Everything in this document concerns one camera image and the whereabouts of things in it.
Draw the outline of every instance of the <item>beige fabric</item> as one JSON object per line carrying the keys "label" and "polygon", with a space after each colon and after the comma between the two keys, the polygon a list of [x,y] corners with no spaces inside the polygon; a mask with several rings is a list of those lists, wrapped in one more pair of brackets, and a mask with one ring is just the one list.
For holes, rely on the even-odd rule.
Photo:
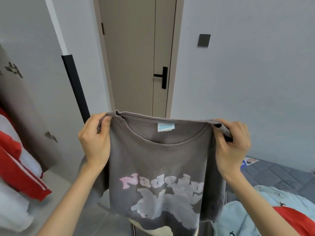
{"label": "beige fabric", "polygon": [[[132,219],[129,219],[129,221],[130,221],[134,226],[136,226],[137,228],[143,230],[144,232],[146,232],[146,233],[148,233],[148,234],[150,234],[150,235],[152,235],[152,236],[173,236],[172,230],[171,230],[171,228],[168,227],[168,226],[163,226],[163,227],[161,227],[161,228],[154,229],[154,230],[145,230],[145,229],[143,229],[143,228],[141,227],[141,225],[140,225],[138,222],[136,222],[136,221],[134,221],[134,220],[132,220]],[[198,231],[199,231],[199,227],[198,227],[197,230],[196,230],[195,236],[198,235]]]}

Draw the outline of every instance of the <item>gray quilted mattress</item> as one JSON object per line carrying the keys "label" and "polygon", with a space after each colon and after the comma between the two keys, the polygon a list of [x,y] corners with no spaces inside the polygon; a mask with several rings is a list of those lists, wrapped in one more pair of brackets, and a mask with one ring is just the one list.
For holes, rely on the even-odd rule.
{"label": "gray quilted mattress", "polygon": [[[241,169],[252,186],[273,186],[279,190],[300,195],[315,204],[315,175],[273,163],[258,161]],[[226,186],[226,202],[237,200]]]}

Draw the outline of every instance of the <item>blue and white label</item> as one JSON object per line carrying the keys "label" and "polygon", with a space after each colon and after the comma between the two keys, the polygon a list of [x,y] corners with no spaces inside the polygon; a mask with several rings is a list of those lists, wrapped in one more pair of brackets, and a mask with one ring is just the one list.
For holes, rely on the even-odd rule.
{"label": "blue and white label", "polygon": [[175,129],[175,124],[158,123],[158,131],[171,131]]}

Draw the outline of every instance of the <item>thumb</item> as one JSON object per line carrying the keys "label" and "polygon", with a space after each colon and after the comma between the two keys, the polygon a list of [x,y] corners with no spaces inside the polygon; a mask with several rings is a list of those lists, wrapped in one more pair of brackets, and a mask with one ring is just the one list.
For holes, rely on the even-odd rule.
{"label": "thumb", "polygon": [[100,135],[105,136],[106,134],[109,133],[109,127],[111,125],[111,120],[112,120],[112,117],[110,117],[110,116],[104,117],[104,119],[102,120],[102,123],[101,123]]}
{"label": "thumb", "polygon": [[212,126],[213,132],[215,134],[215,141],[216,141],[217,147],[225,146],[226,141],[224,139],[223,133],[220,130],[218,130],[214,125],[211,125],[211,126]]}

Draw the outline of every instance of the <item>hand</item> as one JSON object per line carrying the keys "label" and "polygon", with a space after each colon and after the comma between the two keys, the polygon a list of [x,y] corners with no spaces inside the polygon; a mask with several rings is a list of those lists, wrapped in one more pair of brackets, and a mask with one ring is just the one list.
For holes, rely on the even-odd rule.
{"label": "hand", "polygon": [[112,117],[106,116],[102,121],[100,133],[96,133],[97,125],[104,115],[105,113],[92,115],[78,134],[78,138],[86,155],[86,166],[100,171],[108,162],[109,153],[111,151],[109,126]]}
{"label": "hand", "polygon": [[212,125],[216,151],[215,160],[222,177],[234,177],[240,172],[242,161],[251,147],[250,133],[246,124],[241,122],[229,122],[224,119],[215,119],[223,123],[231,132],[233,142],[226,142],[222,132]]}

